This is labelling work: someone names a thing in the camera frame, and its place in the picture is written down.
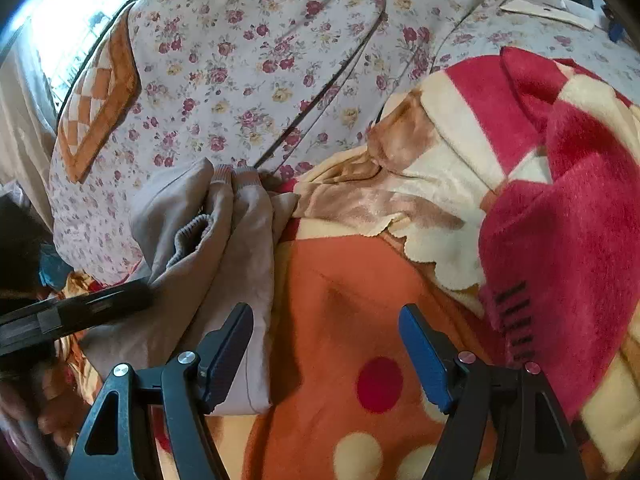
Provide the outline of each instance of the curtain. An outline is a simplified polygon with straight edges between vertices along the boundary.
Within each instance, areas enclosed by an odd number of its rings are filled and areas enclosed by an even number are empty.
[[[17,180],[49,230],[47,184],[55,126],[56,111],[29,20],[0,65],[0,183]]]

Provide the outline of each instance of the floral pattern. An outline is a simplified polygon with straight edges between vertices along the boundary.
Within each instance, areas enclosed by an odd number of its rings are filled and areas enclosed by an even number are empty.
[[[207,156],[256,166],[276,186],[364,142],[391,93],[502,44],[575,57],[636,97],[634,51],[598,31],[502,14],[503,1],[138,1],[129,33],[140,96],[83,182],[68,181],[54,152],[58,251],[117,282],[142,257],[129,204],[153,172]]]

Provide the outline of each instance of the black mount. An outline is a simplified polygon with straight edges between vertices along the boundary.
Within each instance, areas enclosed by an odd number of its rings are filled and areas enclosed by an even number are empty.
[[[226,399],[253,330],[251,308],[239,303],[195,352],[145,370],[117,365],[87,416],[65,479],[162,479],[147,416],[149,406],[161,404],[180,480],[228,480],[203,417]]]
[[[586,480],[562,407],[540,366],[489,366],[458,352],[418,308],[399,317],[402,341],[424,392],[447,424],[424,480],[471,480],[491,413],[498,433],[490,480]]]

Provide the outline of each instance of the pillow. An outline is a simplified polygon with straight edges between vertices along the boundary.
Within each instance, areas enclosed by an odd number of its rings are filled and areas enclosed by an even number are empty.
[[[58,121],[58,141],[71,182],[89,169],[138,87],[129,43],[129,4],[76,80]]]

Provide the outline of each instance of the metal screw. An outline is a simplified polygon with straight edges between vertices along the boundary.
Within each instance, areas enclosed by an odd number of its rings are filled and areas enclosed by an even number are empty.
[[[129,365],[122,363],[117,365],[113,369],[113,375],[115,375],[116,377],[122,377],[124,375],[127,375],[128,371],[129,371]]]
[[[189,363],[193,363],[196,359],[196,354],[191,351],[182,352],[178,355],[178,362],[183,365],[188,365]]]
[[[524,365],[524,369],[529,372],[531,375],[538,375],[540,373],[540,365],[533,361],[529,361]]]
[[[465,365],[470,365],[476,362],[476,354],[465,350],[458,354],[458,359]]]

